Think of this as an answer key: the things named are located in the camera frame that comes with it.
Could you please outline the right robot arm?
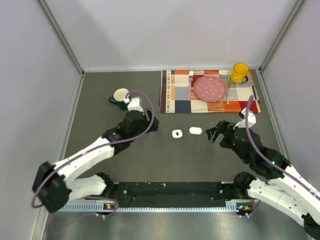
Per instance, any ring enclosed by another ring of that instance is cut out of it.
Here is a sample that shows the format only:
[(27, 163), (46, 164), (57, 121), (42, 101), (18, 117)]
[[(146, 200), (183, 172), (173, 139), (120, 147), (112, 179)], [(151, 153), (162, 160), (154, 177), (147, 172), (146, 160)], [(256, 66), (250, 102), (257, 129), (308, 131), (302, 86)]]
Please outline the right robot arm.
[(320, 238), (320, 192), (308, 183), (280, 152), (261, 143), (251, 130), (255, 120), (238, 123), (221, 120), (205, 132), (210, 143), (219, 135), (219, 145), (232, 150), (265, 181), (241, 172), (234, 178), (233, 192), (239, 198), (264, 202), (295, 220), (313, 239)]

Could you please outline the small white earbud case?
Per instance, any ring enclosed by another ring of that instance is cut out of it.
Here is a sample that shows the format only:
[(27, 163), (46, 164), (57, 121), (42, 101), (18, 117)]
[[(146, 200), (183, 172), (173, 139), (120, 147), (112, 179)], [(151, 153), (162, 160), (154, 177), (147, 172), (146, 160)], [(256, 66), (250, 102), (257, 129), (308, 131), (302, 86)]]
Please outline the small white earbud case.
[(175, 129), (171, 132), (171, 135), (174, 139), (180, 139), (183, 136), (183, 132), (181, 129)]

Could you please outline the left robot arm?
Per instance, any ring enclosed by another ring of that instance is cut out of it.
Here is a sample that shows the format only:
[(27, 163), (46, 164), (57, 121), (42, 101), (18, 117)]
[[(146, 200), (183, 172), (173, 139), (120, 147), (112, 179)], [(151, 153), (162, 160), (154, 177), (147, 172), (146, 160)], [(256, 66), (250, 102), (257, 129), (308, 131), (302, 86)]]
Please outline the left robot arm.
[(114, 187), (108, 175), (97, 173), (87, 178), (80, 178), (80, 175), (124, 151), (143, 134), (156, 132), (158, 127), (159, 120), (150, 109), (146, 112), (130, 110), (122, 122), (86, 148), (56, 163), (42, 163), (32, 185), (40, 205), (49, 213), (55, 213), (77, 199), (88, 196), (109, 198)]

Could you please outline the white oval charging case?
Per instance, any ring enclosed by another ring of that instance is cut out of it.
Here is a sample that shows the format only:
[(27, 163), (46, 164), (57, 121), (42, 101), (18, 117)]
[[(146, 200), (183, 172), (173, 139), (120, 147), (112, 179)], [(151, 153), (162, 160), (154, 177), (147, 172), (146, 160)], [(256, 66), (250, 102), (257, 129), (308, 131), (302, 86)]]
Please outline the white oval charging case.
[(191, 135), (201, 135), (203, 132), (202, 128), (201, 127), (195, 127), (195, 126), (192, 126), (189, 128), (189, 133)]

